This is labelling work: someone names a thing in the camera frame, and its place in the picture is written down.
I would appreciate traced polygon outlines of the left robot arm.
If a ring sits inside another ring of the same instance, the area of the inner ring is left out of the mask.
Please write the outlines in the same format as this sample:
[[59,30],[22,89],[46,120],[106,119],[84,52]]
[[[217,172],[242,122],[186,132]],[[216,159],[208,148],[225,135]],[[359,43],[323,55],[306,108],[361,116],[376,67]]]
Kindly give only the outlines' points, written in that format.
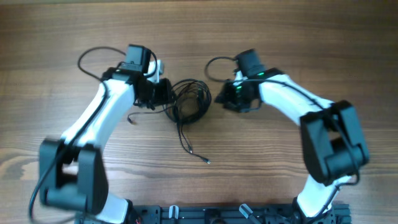
[[59,140],[44,139],[39,149],[39,180],[30,198],[34,203],[75,212],[75,223],[140,223],[133,203],[109,191],[103,162],[106,143],[122,116],[134,105],[153,110],[171,101],[171,84],[160,78],[163,65],[155,53],[129,45],[125,59],[108,68],[97,94]]

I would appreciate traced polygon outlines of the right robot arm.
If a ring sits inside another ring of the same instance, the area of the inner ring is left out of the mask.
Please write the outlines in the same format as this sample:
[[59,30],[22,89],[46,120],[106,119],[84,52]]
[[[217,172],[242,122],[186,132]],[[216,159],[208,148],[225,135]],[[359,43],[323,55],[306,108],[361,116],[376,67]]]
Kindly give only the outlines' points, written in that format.
[[267,69],[255,49],[230,59],[236,64],[235,78],[223,80],[216,103],[238,113],[253,110],[257,100],[279,110],[300,130],[308,178],[294,199],[292,214],[276,214],[289,223],[318,223],[336,214],[332,203],[342,187],[360,181],[360,169],[369,162],[369,151],[354,106],[341,100],[321,98],[296,84],[278,68]]

